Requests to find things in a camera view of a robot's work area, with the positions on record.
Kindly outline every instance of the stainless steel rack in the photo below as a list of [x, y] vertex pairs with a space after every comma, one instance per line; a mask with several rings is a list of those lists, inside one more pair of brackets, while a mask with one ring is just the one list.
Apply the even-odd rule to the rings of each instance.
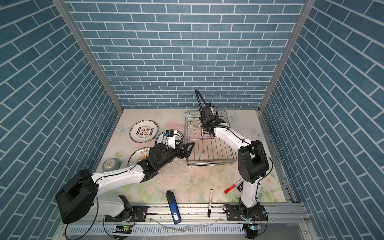
[[[228, 123], [226, 111], [219, 111], [218, 114]], [[188, 166], [213, 166], [236, 162], [237, 154], [228, 144], [203, 132], [199, 117], [198, 111], [185, 113], [185, 140], [195, 143], [191, 155], [186, 160]]]

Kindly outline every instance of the mounting plate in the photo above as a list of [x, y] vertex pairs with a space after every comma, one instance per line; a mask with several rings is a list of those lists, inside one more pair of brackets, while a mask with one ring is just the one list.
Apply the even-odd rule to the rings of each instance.
[[[261, 207], [256, 210], [255, 215], [260, 217], [260, 221], [266, 221], [266, 211], [263, 205], [260, 205]], [[224, 209], [227, 211], [227, 220], [230, 222], [233, 221], [244, 221], [244, 219], [241, 217], [239, 205], [229, 205], [226, 204], [224, 206]]]
[[[145, 219], [147, 217], [147, 211], [148, 211], [148, 206], [132, 206], [133, 209], [133, 216], [136, 213], [136, 222], [145, 222]], [[118, 218], [111, 217], [106, 215], [105, 222], [121, 222]]]

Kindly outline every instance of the marker pen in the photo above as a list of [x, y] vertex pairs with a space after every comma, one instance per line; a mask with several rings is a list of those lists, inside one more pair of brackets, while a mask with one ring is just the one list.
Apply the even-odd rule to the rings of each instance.
[[209, 207], [208, 207], [208, 217], [211, 217], [211, 209], [212, 209], [212, 193], [213, 193], [213, 189], [210, 190], [210, 193], [209, 193]]
[[240, 179], [239, 181], [235, 182], [232, 186], [230, 186], [227, 190], [225, 190], [224, 193], [227, 194], [229, 191], [231, 191], [236, 186], [238, 186], [242, 181], [243, 181], [243, 179]]

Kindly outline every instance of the black marker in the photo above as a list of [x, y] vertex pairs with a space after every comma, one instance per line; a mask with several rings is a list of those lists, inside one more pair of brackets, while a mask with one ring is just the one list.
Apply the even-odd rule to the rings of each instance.
[[213, 193], [213, 189], [210, 190], [210, 194], [209, 194], [209, 206], [208, 206], [208, 217], [211, 217], [211, 208], [212, 208], [212, 193]]

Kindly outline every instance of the metal rail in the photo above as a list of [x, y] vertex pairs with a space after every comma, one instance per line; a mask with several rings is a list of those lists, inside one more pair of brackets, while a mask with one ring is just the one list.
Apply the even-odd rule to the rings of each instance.
[[269, 149], [269, 152], [271, 154], [271, 158], [273, 160], [273, 164], [276, 166], [276, 173], [280, 180], [280, 185], [283, 189], [287, 189], [288, 193], [290, 195], [290, 199], [287, 199], [287, 195], [285, 195], [285, 199], [287, 202], [297, 202], [297, 198], [295, 196], [295, 192], [293, 191], [292, 185], [289, 182], [288, 176], [286, 174], [286, 171], [284, 169], [283, 163], [281, 162], [281, 158], [279, 156], [278, 151], [276, 150], [276, 145], [272, 139], [271, 132], [269, 131], [268, 125], [266, 123], [266, 120], [264, 118], [264, 115], [260, 113], [258, 110], [256, 110], [256, 114], [259, 118], [260, 126], [262, 127], [265, 141], [267, 144], [267, 147]]
[[264, 97], [262, 99], [262, 102], [260, 103], [259, 111], [262, 112], [264, 108], [266, 107], [266, 104], [271, 97], [272, 91], [275, 88], [277, 81], [279, 80], [279, 77], [283, 71], [283, 68], [285, 67], [285, 64], [287, 63], [288, 57], [292, 52], [293, 47], [295, 46], [295, 43], [297, 39], [299, 38], [299, 34], [301, 30], [303, 29], [304, 23], [306, 22], [308, 15], [310, 14], [312, 7], [314, 5], [314, 2], [316, 0], [307, 0], [305, 4], [303, 5], [303, 8], [301, 9], [299, 18], [297, 19], [297, 22], [295, 26], [293, 27], [291, 37], [288, 40], [288, 43], [284, 49], [283, 54], [281, 55], [279, 64], [277, 65], [275, 72], [273, 73], [271, 82], [269, 83]]
[[60, 13], [61, 17], [63, 18], [65, 24], [67, 25], [67, 27], [71, 31], [76, 42], [79, 44], [81, 50], [83, 51], [85, 57], [88, 59], [89, 64], [92, 66], [93, 70], [95, 71], [101, 84], [104, 86], [105, 90], [107, 91], [112, 102], [115, 104], [119, 113], [122, 113], [122, 106], [121, 106], [118, 98], [116, 97], [115, 93], [113, 92], [113, 90], [112, 90], [112, 88], [111, 88], [111, 86], [107, 80], [107, 77], [104, 75], [104, 72], [102, 71], [99, 63], [97, 62], [96, 58], [94, 57], [89, 45], [85, 41], [84, 36], [81, 33], [79, 26], [76, 24], [75, 19], [73, 18], [72, 14], [70, 13], [64, 0], [52, 0], [52, 2], [55, 5], [57, 11]]
[[[144, 227], [152, 226], [156, 220], [161, 224], [173, 224], [173, 219], [170, 214], [168, 203], [144, 203], [144, 202], [132, 202], [132, 205], [146, 205], [148, 206], [148, 212], [145, 222], [136, 222], [135, 227]], [[226, 213], [223, 211], [222, 206], [224, 203], [213, 203], [211, 218], [207, 218], [208, 203], [178, 203], [179, 212], [182, 218], [182, 223], [184, 225], [193, 225], [193, 224], [211, 224], [215, 223], [215, 227], [225, 227], [229, 226], [228, 224], [242, 224], [249, 223], [249, 221], [237, 221], [237, 222], [228, 222]], [[310, 224], [310, 220], [305, 211], [304, 205], [302, 203], [262, 203], [265, 207], [265, 210], [268, 212], [268, 223], [304, 223], [304, 226]], [[83, 217], [78, 220], [76, 223], [71, 224], [68, 227], [67, 232], [71, 231], [71, 228], [83, 228], [89, 227], [94, 219], [94, 216]], [[124, 223], [104, 223], [106, 228], [114, 226], [116, 224]], [[103, 216], [98, 216], [94, 226], [97, 228], [103, 225]], [[56, 233], [53, 239], [55, 240], [64, 240], [62, 236], [64, 231], [64, 225], [59, 228], [59, 231]]]

